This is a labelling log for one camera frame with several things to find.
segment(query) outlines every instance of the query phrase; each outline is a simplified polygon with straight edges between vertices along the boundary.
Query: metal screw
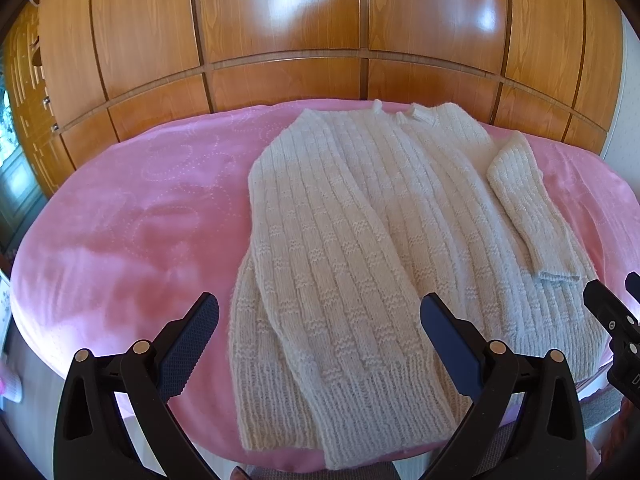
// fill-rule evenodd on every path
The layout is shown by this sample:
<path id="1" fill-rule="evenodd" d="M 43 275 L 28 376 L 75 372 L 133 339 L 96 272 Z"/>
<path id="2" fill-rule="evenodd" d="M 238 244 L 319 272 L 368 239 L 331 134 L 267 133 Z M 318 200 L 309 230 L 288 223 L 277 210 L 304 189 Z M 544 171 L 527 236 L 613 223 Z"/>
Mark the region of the metal screw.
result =
<path id="1" fill-rule="evenodd" d="M 133 345 L 133 351 L 136 354 L 143 354 L 147 350 L 149 350 L 150 347 L 151 345 L 149 344 L 149 341 L 141 339 L 140 341 L 136 341 L 136 343 Z"/>
<path id="2" fill-rule="evenodd" d="M 78 350 L 76 352 L 76 361 L 78 361 L 79 363 L 81 363 L 88 357 L 89 357 L 89 351 L 85 348 L 83 348 L 82 350 Z"/>
<path id="3" fill-rule="evenodd" d="M 489 350 L 494 354 L 504 354 L 507 351 L 507 346 L 502 341 L 491 341 Z"/>
<path id="4" fill-rule="evenodd" d="M 556 362 L 561 363 L 564 361 L 564 354 L 559 350 L 552 350 L 549 356 Z"/>

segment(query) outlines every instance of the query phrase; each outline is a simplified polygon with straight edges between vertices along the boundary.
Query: white wall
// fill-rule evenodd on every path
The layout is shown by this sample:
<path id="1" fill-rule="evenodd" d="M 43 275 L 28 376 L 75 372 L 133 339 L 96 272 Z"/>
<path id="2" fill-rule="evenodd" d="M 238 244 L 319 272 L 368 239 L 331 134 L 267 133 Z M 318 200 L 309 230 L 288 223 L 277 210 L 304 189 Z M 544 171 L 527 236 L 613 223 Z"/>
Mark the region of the white wall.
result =
<path id="1" fill-rule="evenodd" d="M 640 40 L 624 15 L 623 44 L 618 105 L 602 157 L 640 198 Z"/>

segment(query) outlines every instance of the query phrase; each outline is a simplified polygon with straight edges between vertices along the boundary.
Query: white knitted sweater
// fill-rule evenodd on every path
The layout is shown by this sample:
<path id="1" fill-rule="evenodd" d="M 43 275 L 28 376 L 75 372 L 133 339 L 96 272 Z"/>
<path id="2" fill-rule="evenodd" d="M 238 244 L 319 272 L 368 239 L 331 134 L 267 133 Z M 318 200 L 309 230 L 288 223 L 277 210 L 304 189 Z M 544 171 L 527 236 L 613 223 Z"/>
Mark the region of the white knitted sweater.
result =
<path id="1" fill-rule="evenodd" d="M 229 347 L 245 448 L 322 449 L 343 468 L 449 438 L 468 399 L 420 326 L 428 292 L 487 340 L 595 372 L 594 269 L 521 133 L 498 150 L 454 104 L 305 110 L 249 189 Z"/>

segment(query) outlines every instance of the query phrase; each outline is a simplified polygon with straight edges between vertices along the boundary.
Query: pink fabric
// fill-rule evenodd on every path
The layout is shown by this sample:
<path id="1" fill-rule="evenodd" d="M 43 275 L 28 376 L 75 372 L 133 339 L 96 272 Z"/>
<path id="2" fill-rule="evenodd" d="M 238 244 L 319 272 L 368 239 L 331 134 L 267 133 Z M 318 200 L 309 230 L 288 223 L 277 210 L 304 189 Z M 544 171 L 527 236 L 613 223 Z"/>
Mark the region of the pink fabric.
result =
<path id="1" fill-rule="evenodd" d="M 12 307 L 27 343 L 64 377 L 79 348 L 95 355 L 123 352 L 182 317 L 203 290 L 212 292 L 220 323 L 184 392 L 170 401 L 177 420 L 192 440 L 230 460 L 297 472 L 323 468 L 317 450 L 242 448 L 226 353 L 228 306 L 248 247 L 247 176 L 254 160 L 304 108 L 370 105 L 310 100 L 258 106 L 164 124 L 111 146 L 69 178 L 20 246 Z M 551 199 L 598 275 L 637 313 L 624 291 L 626 274 L 640 267 L 640 206 L 632 191 L 591 153 L 529 140 Z M 126 410 L 127 401 L 120 400 Z M 435 445 L 385 458 L 407 458 Z"/>

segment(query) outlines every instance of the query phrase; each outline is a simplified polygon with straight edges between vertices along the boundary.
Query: black robotic device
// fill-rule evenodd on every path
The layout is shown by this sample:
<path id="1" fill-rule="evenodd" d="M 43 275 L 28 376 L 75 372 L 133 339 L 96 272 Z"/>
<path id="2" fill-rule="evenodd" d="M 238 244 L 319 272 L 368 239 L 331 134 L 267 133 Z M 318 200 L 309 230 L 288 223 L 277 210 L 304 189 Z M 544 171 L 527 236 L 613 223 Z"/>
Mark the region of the black robotic device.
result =
<path id="1" fill-rule="evenodd" d="M 640 300 L 640 277 L 626 288 Z M 638 321 L 603 284 L 590 282 L 584 304 L 612 336 L 609 382 L 640 407 Z M 433 465 L 419 480 L 584 479 L 586 446 L 574 380 L 564 354 L 514 354 L 487 342 L 468 321 L 456 319 L 437 294 L 424 297 L 422 326 L 456 389 L 473 405 Z M 184 388 L 218 324 L 218 302 L 203 293 L 181 320 L 127 352 L 94 357 L 76 352 L 62 393 L 54 441 L 56 480 L 164 478 L 140 462 L 114 393 L 125 392 L 149 446 L 171 480 L 216 480 L 175 420 L 167 401 Z M 508 444 L 488 465 L 511 395 L 524 398 Z M 640 440 L 632 442 L 640 450 Z M 599 467 L 591 479 L 637 478 L 636 450 Z"/>

